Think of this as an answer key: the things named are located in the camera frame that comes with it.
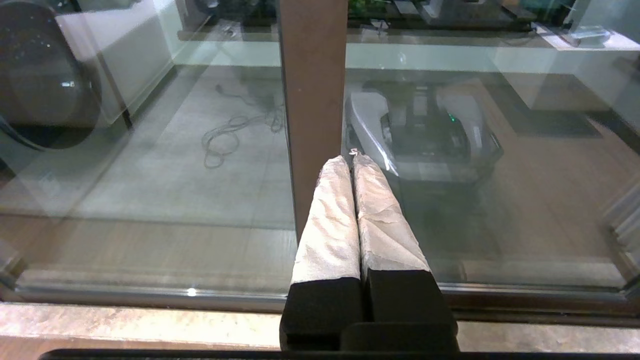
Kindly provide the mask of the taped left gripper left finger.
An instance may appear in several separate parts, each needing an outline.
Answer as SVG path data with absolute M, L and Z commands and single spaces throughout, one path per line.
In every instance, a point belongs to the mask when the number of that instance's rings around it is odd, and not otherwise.
M 339 350 L 342 332 L 364 321 L 360 252 L 350 168 L 337 156 L 320 171 L 295 254 L 281 350 Z

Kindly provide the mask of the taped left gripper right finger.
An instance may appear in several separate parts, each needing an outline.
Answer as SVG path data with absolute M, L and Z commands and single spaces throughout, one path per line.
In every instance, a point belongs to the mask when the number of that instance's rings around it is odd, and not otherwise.
M 352 159 L 361 264 L 374 322 L 457 322 L 381 168 Z

